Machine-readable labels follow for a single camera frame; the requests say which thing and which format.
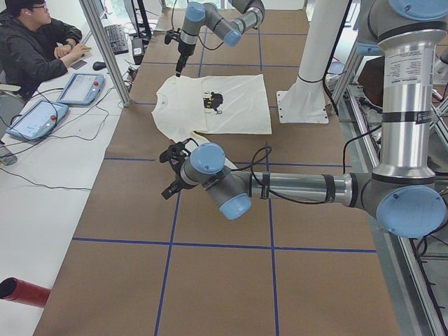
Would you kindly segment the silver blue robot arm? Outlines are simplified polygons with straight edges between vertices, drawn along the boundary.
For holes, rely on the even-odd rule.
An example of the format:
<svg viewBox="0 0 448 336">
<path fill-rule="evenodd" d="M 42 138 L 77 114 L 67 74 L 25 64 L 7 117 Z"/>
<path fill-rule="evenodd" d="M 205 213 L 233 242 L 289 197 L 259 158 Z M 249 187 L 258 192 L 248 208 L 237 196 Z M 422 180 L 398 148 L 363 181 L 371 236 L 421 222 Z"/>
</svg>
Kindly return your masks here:
<svg viewBox="0 0 448 336">
<path fill-rule="evenodd" d="M 185 141 L 168 147 L 160 161 L 175 180 L 164 198 L 202 186 L 221 213 L 234 220 L 251 198 L 278 197 L 299 204 L 340 203 L 362 209 L 393 235 L 426 236 L 447 220 L 447 205 L 435 189 L 427 165 L 435 45 L 447 33 L 446 1 L 367 1 L 361 7 L 359 34 L 385 54 L 381 152 L 370 173 L 257 173 L 252 166 L 231 169 L 223 149 Z"/>
<path fill-rule="evenodd" d="M 169 33 L 178 42 L 180 53 L 176 64 L 176 76 L 181 76 L 188 58 L 193 55 L 200 30 L 203 26 L 210 29 L 227 46 L 234 47 L 242 35 L 250 29 L 259 27 L 265 18 L 262 1 L 231 1 L 241 15 L 231 21 L 225 19 L 212 3 L 192 1 L 185 10 L 182 28 Z"/>
</svg>

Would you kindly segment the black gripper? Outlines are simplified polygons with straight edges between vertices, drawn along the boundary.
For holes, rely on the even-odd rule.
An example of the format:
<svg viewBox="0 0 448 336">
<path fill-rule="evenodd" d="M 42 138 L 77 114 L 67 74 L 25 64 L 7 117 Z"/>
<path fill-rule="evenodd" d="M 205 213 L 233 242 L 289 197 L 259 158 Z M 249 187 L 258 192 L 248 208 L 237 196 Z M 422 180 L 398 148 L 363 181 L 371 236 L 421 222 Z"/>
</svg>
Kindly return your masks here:
<svg viewBox="0 0 448 336">
<path fill-rule="evenodd" d="M 188 58 L 193 54 L 193 46 L 183 41 L 178 43 L 178 51 L 180 53 L 177 65 L 176 65 L 176 77 L 180 77 L 183 68 L 186 66 Z"/>
<path fill-rule="evenodd" d="M 165 200 L 168 200 L 170 197 L 175 195 L 176 193 L 179 193 L 182 189 L 189 190 L 191 189 L 191 185 L 185 182 L 181 178 L 181 168 L 183 166 L 183 163 L 181 161 L 178 161 L 177 163 L 170 163 L 171 168 L 175 172 L 175 180 L 172 182 L 165 190 L 162 191 L 161 195 L 164 197 Z"/>
</svg>

